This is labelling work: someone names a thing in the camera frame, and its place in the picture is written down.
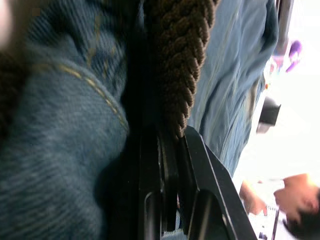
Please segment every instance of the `denim fabric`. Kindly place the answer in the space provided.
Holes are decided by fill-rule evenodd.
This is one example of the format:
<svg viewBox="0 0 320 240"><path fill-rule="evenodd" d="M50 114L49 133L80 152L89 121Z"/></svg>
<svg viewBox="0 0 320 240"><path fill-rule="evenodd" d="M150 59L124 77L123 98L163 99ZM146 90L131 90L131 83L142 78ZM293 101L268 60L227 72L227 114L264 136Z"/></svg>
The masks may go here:
<svg viewBox="0 0 320 240"><path fill-rule="evenodd" d="M247 93L259 95L277 40L272 2L221 1L189 121L231 173L249 135ZM0 149L0 239L105 238L94 187L130 132L121 97L136 3L53 0L34 20L30 76Z"/></svg>
<svg viewBox="0 0 320 240"><path fill-rule="evenodd" d="M188 124L233 175L251 129L246 104L278 39L274 0L222 0Z"/></svg>

